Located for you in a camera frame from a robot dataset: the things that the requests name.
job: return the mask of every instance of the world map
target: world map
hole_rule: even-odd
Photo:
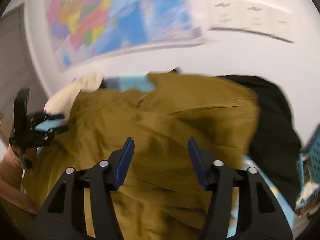
[[[47,0],[59,65],[137,45],[198,38],[188,0]]]

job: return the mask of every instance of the black cloth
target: black cloth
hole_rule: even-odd
[[[249,156],[294,210],[300,193],[296,161],[301,142],[292,128],[291,112],[285,96],[275,84],[257,76],[222,77],[250,88],[258,95],[260,120],[250,145]]]

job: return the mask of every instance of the white cloth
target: white cloth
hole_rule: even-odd
[[[300,197],[297,200],[297,205],[303,200],[307,201],[308,198],[315,194],[315,192],[319,189],[319,186],[320,185],[314,181],[308,181],[304,185],[303,191],[301,192]]]
[[[98,90],[103,78],[103,75],[95,73],[75,79],[52,96],[45,104],[44,110],[48,114],[64,114],[64,120],[67,120],[79,92],[81,90],[86,92]]]

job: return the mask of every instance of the pile of clothes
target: pile of clothes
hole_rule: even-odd
[[[295,206],[300,140],[283,93],[260,77],[96,75],[64,87],[45,109],[64,112],[70,131],[45,147],[23,178],[38,209],[67,167],[91,168],[132,137],[136,148],[125,183],[112,194],[124,238],[197,239],[211,193],[194,174],[191,136],[233,168],[248,155]],[[89,200],[86,191],[87,233],[94,236]]]

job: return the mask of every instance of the metal screw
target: metal screw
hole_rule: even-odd
[[[109,162],[108,162],[108,161],[101,161],[101,162],[99,163],[99,165],[100,165],[101,167],[107,167],[107,166],[109,165]]]
[[[248,171],[251,173],[251,174],[256,174],[258,172],[258,170],[255,168],[255,167],[250,167],[248,169]]]
[[[217,167],[221,167],[221,166],[224,165],[224,163],[223,163],[223,161],[215,160],[215,161],[213,162],[213,165],[214,165],[214,166],[217,166]]]
[[[73,173],[75,170],[73,169],[73,168],[67,168],[66,169],[66,174],[71,174],[71,173]]]

